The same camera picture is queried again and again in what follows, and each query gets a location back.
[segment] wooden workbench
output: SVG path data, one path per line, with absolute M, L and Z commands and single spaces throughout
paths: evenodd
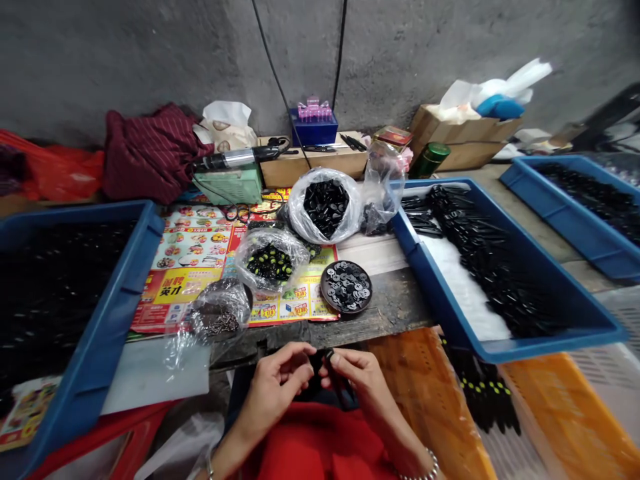
M 474 171 L 448 172 L 442 177 L 471 177 L 589 292 L 620 288 L 594 270 L 572 246 L 502 185 L 498 178 L 508 165 L 486 165 Z M 394 335 L 434 325 L 413 272 L 393 235 L 366 238 L 358 234 L 338 245 L 340 259 L 362 266 L 371 276 L 373 297 L 369 307 L 350 321 L 297 322 L 252 328 L 231 346 L 216 369 L 254 363 L 289 341 L 308 341 L 318 348 L 334 347 Z
M 371 275 L 373 296 L 369 306 L 349 320 L 298 321 L 248 329 L 233 345 L 216 345 L 227 352 L 216 371 L 258 361 L 290 341 L 306 341 L 317 348 L 336 347 L 434 325 L 410 268 Z

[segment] green jar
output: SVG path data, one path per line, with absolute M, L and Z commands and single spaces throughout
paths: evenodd
M 433 172 L 449 156 L 451 149 L 444 143 L 430 142 L 420 152 L 410 172 L 410 179 L 426 179 L 433 175 Z

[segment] gray concrete wall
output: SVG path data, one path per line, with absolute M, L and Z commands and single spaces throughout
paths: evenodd
M 292 106 L 330 99 L 342 0 L 257 0 Z M 350 0 L 337 97 L 344 129 L 407 126 L 456 78 L 506 77 L 535 57 L 551 77 L 527 124 L 554 130 L 640 79 L 637 0 Z M 104 115 L 214 99 L 288 130 L 250 0 L 4 0 L 0 127 L 101 143 Z

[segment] red plastic bag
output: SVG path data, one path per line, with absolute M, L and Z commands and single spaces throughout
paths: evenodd
M 6 130 L 0 130 L 0 143 L 25 154 L 31 179 L 23 186 L 32 200 L 84 200 L 102 185 L 102 151 L 92 153 L 61 145 L 42 148 Z

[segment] woman's left hand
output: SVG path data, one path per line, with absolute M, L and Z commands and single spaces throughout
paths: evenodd
M 251 389 L 234 425 L 251 442 L 260 442 L 289 408 L 293 398 L 309 386 L 314 375 L 309 355 L 316 348 L 290 342 L 262 358 L 255 369 Z

